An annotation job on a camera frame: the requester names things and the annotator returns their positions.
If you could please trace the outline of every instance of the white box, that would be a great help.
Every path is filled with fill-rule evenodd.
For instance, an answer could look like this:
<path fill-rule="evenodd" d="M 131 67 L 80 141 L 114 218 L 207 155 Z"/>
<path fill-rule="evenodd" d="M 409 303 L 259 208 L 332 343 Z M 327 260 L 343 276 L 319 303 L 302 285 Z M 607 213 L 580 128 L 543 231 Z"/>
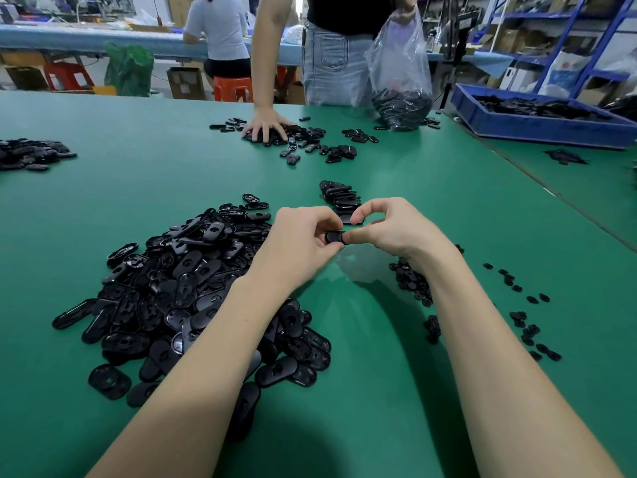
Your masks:
<path fill-rule="evenodd" d="M 539 72 L 509 67 L 502 79 L 500 89 L 523 92 L 529 84 L 537 81 L 538 79 Z"/>

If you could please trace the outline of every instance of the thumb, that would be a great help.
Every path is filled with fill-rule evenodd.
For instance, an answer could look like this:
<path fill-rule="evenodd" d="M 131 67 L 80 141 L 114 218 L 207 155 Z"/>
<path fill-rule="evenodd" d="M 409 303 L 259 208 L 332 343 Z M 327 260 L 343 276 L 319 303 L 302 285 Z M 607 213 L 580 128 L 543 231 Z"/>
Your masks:
<path fill-rule="evenodd" d="M 318 254 L 320 255 L 321 265 L 326 264 L 330 261 L 339 251 L 344 249 L 345 246 L 338 241 L 334 241 L 329 245 L 326 245 L 322 249 L 319 249 Z"/>
<path fill-rule="evenodd" d="M 343 241 L 347 245 L 360 245 L 361 243 L 375 244 L 378 238 L 378 229 L 382 223 L 370 224 L 362 228 L 356 228 L 343 235 Z"/>

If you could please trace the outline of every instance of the jeans pocket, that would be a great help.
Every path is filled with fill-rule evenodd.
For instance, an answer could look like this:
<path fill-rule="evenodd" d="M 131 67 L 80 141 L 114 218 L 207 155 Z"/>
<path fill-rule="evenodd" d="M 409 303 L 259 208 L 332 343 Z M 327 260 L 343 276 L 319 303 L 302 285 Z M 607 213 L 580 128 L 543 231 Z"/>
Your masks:
<path fill-rule="evenodd" d="M 344 36 L 321 35 L 319 36 L 320 61 L 324 69 L 338 71 L 348 62 L 348 40 Z"/>

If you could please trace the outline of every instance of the black pants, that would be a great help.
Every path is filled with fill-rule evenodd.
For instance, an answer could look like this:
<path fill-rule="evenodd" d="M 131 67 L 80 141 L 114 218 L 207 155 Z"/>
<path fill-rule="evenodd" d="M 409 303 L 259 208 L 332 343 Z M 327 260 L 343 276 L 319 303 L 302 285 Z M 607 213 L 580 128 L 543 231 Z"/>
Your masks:
<path fill-rule="evenodd" d="M 209 77 L 223 77 L 227 79 L 242 79 L 251 77 L 250 59 L 239 58 L 237 60 L 211 60 L 203 63 L 203 70 Z"/>

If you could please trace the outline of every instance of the person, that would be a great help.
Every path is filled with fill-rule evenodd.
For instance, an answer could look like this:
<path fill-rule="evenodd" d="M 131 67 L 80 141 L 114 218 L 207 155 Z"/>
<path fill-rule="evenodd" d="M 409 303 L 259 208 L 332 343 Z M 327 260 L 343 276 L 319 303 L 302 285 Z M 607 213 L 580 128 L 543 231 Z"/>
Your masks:
<path fill-rule="evenodd" d="M 241 0 L 195 0 L 190 5 L 183 41 L 199 43 L 203 32 L 208 42 L 208 60 L 203 68 L 210 86 L 214 77 L 250 77 L 250 54 L 244 35 L 248 24 Z"/>
<path fill-rule="evenodd" d="M 308 21 L 302 51 L 305 99 L 311 106 L 371 105 L 365 53 L 393 12 L 412 12 L 416 0 L 307 0 Z M 276 61 L 291 0 L 261 0 L 252 36 L 254 118 L 243 130 L 269 141 L 275 129 L 287 141 L 288 119 L 273 107 Z"/>
<path fill-rule="evenodd" d="M 368 201 L 352 223 L 374 213 L 385 217 L 343 240 L 407 258 L 426 276 L 480 474 L 621 477 L 451 241 L 402 198 Z M 324 237 L 342 227 L 325 206 L 280 209 L 250 270 L 87 476 L 209 478 L 254 349 L 292 291 L 343 248 Z"/>

